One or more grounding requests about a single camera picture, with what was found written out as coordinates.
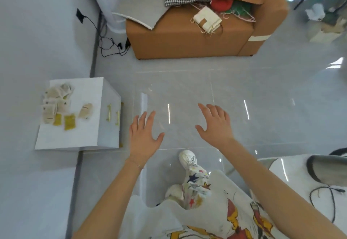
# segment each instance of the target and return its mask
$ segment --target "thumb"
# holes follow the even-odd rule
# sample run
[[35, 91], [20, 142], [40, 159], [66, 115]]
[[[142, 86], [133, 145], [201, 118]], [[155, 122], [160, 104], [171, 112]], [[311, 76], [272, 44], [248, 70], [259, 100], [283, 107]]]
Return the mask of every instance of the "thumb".
[[158, 138], [157, 138], [157, 140], [156, 140], [156, 141], [158, 142], [159, 146], [160, 146], [160, 144], [162, 143], [162, 141], [163, 141], [163, 139], [164, 139], [164, 136], [165, 136], [165, 133], [164, 133], [164, 132], [159, 134], [159, 136], [158, 136]]
[[201, 138], [204, 139], [205, 130], [200, 125], [196, 125], [195, 128], [197, 132], [199, 133], [199, 135], [201, 136]]

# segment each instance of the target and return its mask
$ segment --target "bracelet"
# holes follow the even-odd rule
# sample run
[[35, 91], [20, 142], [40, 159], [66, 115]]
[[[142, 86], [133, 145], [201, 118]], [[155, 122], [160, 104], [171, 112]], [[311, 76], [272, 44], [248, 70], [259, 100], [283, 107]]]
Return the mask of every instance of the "bracelet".
[[132, 162], [132, 163], [135, 163], [135, 164], [138, 166], [138, 168], [140, 169], [140, 171], [143, 170], [143, 167], [141, 167], [140, 164], [137, 164], [136, 161], [133, 161], [133, 160], [130, 159], [130, 158], [127, 158], [125, 161], [127, 161], [127, 160], [130, 161], [130, 162]]

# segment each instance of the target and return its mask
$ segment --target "black cable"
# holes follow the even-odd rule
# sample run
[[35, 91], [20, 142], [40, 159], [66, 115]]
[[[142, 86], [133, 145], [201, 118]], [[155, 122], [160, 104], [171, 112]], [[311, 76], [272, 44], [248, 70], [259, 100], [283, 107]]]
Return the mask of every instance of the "black cable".
[[[93, 26], [95, 27], [95, 29], [98, 31], [98, 28], [96, 27], [96, 25], [94, 24], [94, 22], [93, 22], [89, 17], [87, 17], [87, 16], [84, 16], [84, 17], [87, 18], [87, 19], [89, 19], [89, 21], [93, 24]], [[119, 46], [117, 45], [118, 52], [116, 52], [116, 53], [111, 53], [111, 54], [108, 54], [108, 55], [104, 55], [104, 54], [102, 53], [102, 50], [109, 50], [109, 49], [111, 49], [111, 48], [115, 45], [115, 42], [114, 42], [114, 40], [113, 40], [112, 38], [107, 38], [107, 37], [105, 37], [105, 36], [106, 36], [106, 33], [107, 33], [107, 27], [106, 27], [105, 34], [104, 34], [103, 36], [101, 35], [102, 28], [101, 28], [100, 33], [99, 33], [100, 39], [99, 39], [99, 44], [98, 44], [98, 47], [100, 48], [102, 57], [105, 58], [105, 57], [107, 57], [107, 56], [116, 55], [116, 54], [119, 54], [120, 56], [124, 56], [124, 55], [128, 52], [128, 50], [129, 50], [130, 47], [125, 48], [124, 51], [121, 52], [120, 49], [119, 49]], [[110, 41], [112, 42], [112, 45], [110, 46], [110, 48], [104, 48], [104, 47], [103, 47], [103, 41], [102, 41], [102, 39], [108, 39], [108, 40], [110, 40]]]
[[328, 185], [328, 186], [320, 186], [320, 187], [318, 187], [318, 188], [315, 188], [315, 189], [313, 189], [313, 190], [310, 192], [310, 202], [311, 202], [311, 204], [312, 204], [313, 207], [314, 207], [314, 204], [313, 204], [312, 198], [311, 198], [312, 193], [313, 193], [314, 191], [316, 191], [316, 190], [323, 189], [323, 188], [327, 188], [327, 189], [330, 190], [331, 199], [332, 199], [332, 205], [333, 205], [333, 207], [334, 207], [334, 214], [333, 214], [333, 216], [332, 216], [332, 221], [331, 221], [331, 223], [334, 223], [334, 221], [335, 221], [335, 216], [336, 216], [336, 205], [335, 205], [335, 199], [334, 199], [334, 194], [332, 193], [332, 190], [336, 190], [336, 191], [338, 191], [338, 192], [340, 192], [340, 193], [344, 193], [344, 192], [346, 192], [346, 191], [345, 191], [344, 189], [332, 188], [332, 187], [330, 187], [329, 185]]

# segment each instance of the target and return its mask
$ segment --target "white shoe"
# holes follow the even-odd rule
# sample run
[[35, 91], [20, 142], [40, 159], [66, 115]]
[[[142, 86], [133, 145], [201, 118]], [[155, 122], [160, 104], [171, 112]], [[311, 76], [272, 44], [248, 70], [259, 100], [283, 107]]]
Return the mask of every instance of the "white shoe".
[[178, 155], [179, 162], [187, 170], [189, 165], [197, 164], [196, 156], [193, 152], [188, 149], [183, 150]]
[[182, 191], [182, 185], [180, 184], [174, 184], [170, 188], [168, 188], [167, 192], [165, 193], [165, 198], [167, 197], [176, 197], [177, 199], [183, 200], [183, 191]]

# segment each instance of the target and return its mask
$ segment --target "power cord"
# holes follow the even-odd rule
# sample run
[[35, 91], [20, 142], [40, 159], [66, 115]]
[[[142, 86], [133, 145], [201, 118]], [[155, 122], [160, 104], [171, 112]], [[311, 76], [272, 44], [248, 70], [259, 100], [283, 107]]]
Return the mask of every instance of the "power cord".
[[330, 190], [330, 193], [331, 193], [332, 205], [333, 205], [333, 209], [334, 209], [334, 214], [333, 214], [333, 216], [332, 216], [332, 221], [331, 221], [331, 223], [334, 223], [334, 222], [335, 222], [335, 217], [336, 217], [336, 205], [335, 205], [335, 199], [334, 199], [334, 194], [332, 193], [332, 190], [336, 190], [336, 191], [338, 191], [338, 192], [340, 192], [340, 193], [345, 193], [346, 191], [345, 191], [344, 189], [332, 188], [332, 187], [330, 187], [329, 185], [328, 185], [328, 186], [320, 186], [320, 187], [318, 187], [318, 188], [315, 188], [315, 189], [313, 189], [313, 190], [310, 192], [310, 202], [311, 202], [311, 204], [312, 204], [313, 207], [314, 207], [314, 204], [313, 204], [312, 198], [311, 198], [311, 197], [312, 197], [312, 193], [313, 193], [314, 191], [316, 191], [316, 190], [318, 190], [318, 192], [319, 192], [319, 189], [324, 189], [324, 188], [329, 189], [329, 190]]
[[[82, 15], [82, 14], [81, 14], [80, 16], [83, 17], [83, 18], [89, 19], [89, 21], [93, 24], [93, 26], [95, 27], [95, 29], [98, 31], [98, 28], [96, 27], [96, 25], [94, 24], [94, 22], [93, 22], [89, 17], [84, 16], [84, 15]], [[106, 25], [106, 20], [104, 20], [104, 23], [103, 23], [103, 25], [102, 25], [102, 27], [101, 27], [100, 34], [99, 34], [100, 39], [99, 39], [99, 43], [98, 43], [98, 47], [100, 48], [102, 57], [105, 58], [105, 57], [107, 57], [107, 56], [116, 55], [116, 54], [119, 54], [120, 56], [124, 56], [124, 55], [128, 52], [128, 50], [129, 50], [129, 48], [130, 48], [130, 44], [126, 43], [126, 44], [125, 44], [125, 49], [124, 49], [124, 51], [120, 51], [120, 50], [123, 49], [121, 43], [116, 44], [115, 41], [114, 41], [112, 38], [105, 37], [106, 34], [107, 34], [107, 27], [106, 27], [105, 34], [104, 34], [104, 35], [101, 35], [102, 29], [103, 29], [103, 27], [104, 27], [105, 25]], [[108, 39], [108, 40], [110, 40], [110, 41], [112, 42], [112, 45], [110, 46], [110, 48], [104, 48], [104, 47], [103, 47], [103, 39]], [[104, 55], [104, 54], [102, 53], [103, 50], [109, 50], [109, 49], [111, 49], [114, 45], [117, 46], [118, 52], [116, 52], [116, 53], [111, 53], [111, 54], [108, 54], [108, 55]]]

